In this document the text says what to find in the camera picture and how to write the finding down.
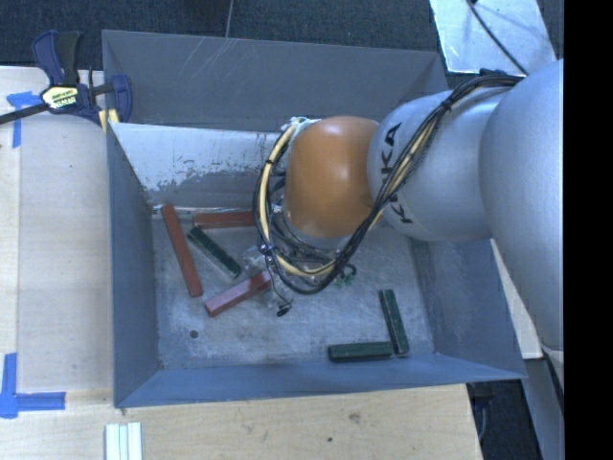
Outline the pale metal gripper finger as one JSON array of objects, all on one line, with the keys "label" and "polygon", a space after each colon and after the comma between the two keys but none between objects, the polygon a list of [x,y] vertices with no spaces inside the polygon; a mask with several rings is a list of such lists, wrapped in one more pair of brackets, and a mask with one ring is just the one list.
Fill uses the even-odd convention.
[{"label": "pale metal gripper finger", "polygon": [[257,246],[251,246],[243,252],[243,268],[249,274],[267,270],[267,261]]}]

